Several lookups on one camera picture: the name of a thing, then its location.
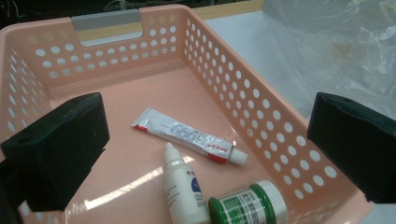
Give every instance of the green jar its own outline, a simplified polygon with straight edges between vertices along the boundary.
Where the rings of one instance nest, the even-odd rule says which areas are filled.
[[[282,195],[267,180],[218,199],[211,197],[209,213],[213,224],[283,224],[288,220]]]

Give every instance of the plastic bag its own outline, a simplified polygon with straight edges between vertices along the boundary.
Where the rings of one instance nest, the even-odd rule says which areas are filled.
[[[266,0],[262,14],[308,94],[396,119],[396,0]]]

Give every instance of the white surface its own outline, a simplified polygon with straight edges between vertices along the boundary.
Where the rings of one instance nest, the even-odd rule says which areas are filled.
[[[304,117],[310,116],[315,96],[307,95],[299,80],[287,68],[275,40],[268,34],[260,11],[208,20],[206,23]],[[396,223],[393,211],[396,211],[394,204],[376,204],[362,224]]]

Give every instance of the blue label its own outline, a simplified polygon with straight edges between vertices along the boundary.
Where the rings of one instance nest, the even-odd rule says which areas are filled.
[[[191,188],[193,192],[201,192],[201,189],[199,188],[198,180],[197,178],[193,178],[191,181]]]

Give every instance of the tube label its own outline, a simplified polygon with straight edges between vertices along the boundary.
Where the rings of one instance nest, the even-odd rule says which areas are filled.
[[[195,130],[151,107],[147,108],[132,126],[138,130],[152,133],[180,144],[221,163],[228,161],[233,150],[233,144],[230,142]]]
[[[260,198],[251,189],[219,199],[219,202],[230,224],[267,223]]]

